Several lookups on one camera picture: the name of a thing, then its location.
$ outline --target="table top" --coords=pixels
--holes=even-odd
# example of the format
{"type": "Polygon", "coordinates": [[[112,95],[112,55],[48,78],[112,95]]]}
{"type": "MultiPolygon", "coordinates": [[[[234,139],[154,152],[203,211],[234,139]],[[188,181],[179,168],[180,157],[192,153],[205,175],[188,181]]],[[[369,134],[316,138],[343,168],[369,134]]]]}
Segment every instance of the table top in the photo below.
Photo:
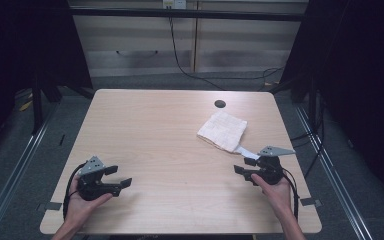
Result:
{"type": "MultiPolygon", "coordinates": [[[[220,111],[248,121],[241,145],[257,153],[267,145],[292,149],[273,95],[256,92],[99,90],[91,103],[51,202],[63,202],[72,171],[98,156],[118,172],[104,183],[133,178],[119,197],[100,206],[80,231],[88,234],[259,234],[282,232],[261,189],[233,165],[252,169],[197,137],[220,111]]],[[[280,161],[295,177],[301,198],[310,197],[295,155],[280,161]]],[[[62,209],[48,210],[40,229],[53,234],[62,209]]],[[[313,205],[299,206],[304,233],[321,230],[313,205]]]]}

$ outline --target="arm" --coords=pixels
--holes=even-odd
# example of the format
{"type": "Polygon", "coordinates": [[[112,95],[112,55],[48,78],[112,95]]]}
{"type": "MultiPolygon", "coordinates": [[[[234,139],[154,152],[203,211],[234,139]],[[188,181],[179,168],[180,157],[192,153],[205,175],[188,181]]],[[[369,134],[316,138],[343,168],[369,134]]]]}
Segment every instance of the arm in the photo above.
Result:
{"type": "Polygon", "coordinates": [[[288,181],[282,178],[276,185],[269,185],[257,174],[251,175],[255,183],[267,196],[274,214],[282,225],[285,238],[288,240],[305,239],[304,234],[291,209],[291,190],[288,181]]]}
{"type": "Polygon", "coordinates": [[[70,186],[70,203],[64,223],[53,236],[53,240],[71,239],[89,219],[92,212],[112,198],[111,193],[104,194],[93,201],[85,201],[77,193],[79,176],[73,178],[70,186]]]}

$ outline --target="white towel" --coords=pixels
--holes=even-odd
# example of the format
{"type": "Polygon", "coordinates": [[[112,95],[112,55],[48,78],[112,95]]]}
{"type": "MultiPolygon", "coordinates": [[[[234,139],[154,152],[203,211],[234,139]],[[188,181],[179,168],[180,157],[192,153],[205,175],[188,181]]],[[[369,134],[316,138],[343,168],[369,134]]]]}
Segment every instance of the white towel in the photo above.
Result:
{"type": "Polygon", "coordinates": [[[247,121],[219,111],[199,129],[198,137],[227,152],[240,153],[237,147],[246,125],[247,121]]]}

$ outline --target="small round object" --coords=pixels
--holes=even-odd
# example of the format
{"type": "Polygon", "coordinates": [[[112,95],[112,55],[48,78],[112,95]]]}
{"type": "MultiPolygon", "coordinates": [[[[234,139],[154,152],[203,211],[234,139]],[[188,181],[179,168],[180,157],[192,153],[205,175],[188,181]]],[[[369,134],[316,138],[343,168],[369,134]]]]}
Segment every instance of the small round object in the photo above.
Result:
{"type": "Polygon", "coordinates": [[[217,100],[214,102],[214,105],[218,108],[224,108],[226,107],[226,102],[223,100],[217,100]]]}

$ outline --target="wrist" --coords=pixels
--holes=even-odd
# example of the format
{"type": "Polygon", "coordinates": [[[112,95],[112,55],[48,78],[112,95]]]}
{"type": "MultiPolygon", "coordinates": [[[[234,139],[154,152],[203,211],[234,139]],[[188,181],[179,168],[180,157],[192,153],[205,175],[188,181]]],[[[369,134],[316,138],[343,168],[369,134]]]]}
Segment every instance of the wrist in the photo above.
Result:
{"type": "Polygon", "coordinates": [[[58,229],[58,231],[55,233],[53,240],[65,240],[65,239],[72,239],[74,235],[80,230],[81,226],[78,226],[78,224],[65,221],[61,227],[58,229]]]}
{"type": "Polygon", "coordinates": [[[291,217],[295,217],[293,212],[292,212],[292,209],[290,208],[281,208],[281,209],[278,209],[276,212],[275,212],[275,215],[276,217],[282,221],[282,220],[286,220],[286,219],[290,219],[291,217]]]}

